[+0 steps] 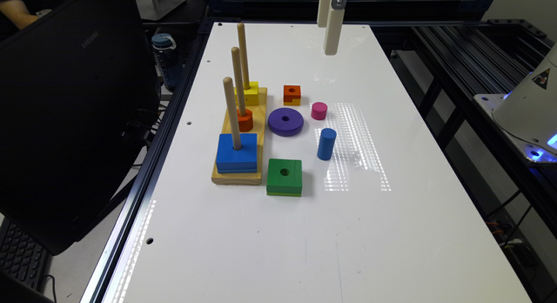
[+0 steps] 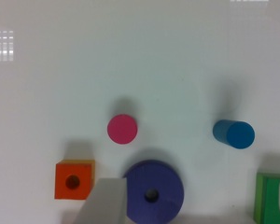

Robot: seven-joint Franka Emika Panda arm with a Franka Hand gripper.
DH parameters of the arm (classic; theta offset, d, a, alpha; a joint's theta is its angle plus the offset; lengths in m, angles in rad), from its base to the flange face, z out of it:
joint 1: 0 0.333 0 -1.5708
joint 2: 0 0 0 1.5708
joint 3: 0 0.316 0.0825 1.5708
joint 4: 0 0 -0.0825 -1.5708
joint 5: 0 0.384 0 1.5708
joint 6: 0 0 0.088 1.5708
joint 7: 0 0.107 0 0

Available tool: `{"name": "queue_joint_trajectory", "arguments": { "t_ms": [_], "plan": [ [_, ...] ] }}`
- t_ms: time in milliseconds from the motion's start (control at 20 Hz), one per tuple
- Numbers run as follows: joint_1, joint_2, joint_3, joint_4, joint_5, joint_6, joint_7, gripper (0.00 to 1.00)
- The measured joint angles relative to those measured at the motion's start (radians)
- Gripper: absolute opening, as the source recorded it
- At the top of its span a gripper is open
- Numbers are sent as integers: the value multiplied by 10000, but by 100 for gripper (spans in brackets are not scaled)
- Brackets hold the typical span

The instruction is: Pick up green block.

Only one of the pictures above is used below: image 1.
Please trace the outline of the person's forearm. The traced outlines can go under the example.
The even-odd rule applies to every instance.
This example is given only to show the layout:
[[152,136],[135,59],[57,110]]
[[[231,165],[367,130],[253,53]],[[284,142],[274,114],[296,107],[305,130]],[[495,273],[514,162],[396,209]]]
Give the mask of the person's forearm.
[[65,0],[1,0],[1,14],[19,30],[39,18],[38,13],[53,10]]

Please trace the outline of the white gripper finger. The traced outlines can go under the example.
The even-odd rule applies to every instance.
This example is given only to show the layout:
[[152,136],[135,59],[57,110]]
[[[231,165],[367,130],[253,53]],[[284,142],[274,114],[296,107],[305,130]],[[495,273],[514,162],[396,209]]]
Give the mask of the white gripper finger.
[[327,56],[337,53],[347,0],[332,0],[325,27],[324,52]]
[[329,9],[332,0],[319,0],[317,25],[319,28],[325,28],[328,18]]

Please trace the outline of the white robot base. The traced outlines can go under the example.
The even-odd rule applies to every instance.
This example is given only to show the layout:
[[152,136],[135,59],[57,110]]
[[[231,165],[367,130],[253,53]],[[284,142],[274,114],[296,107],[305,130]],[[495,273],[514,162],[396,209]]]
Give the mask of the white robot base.
[[556,49],[507,94],[478,94],[483,111],[528,163],[556,163]]

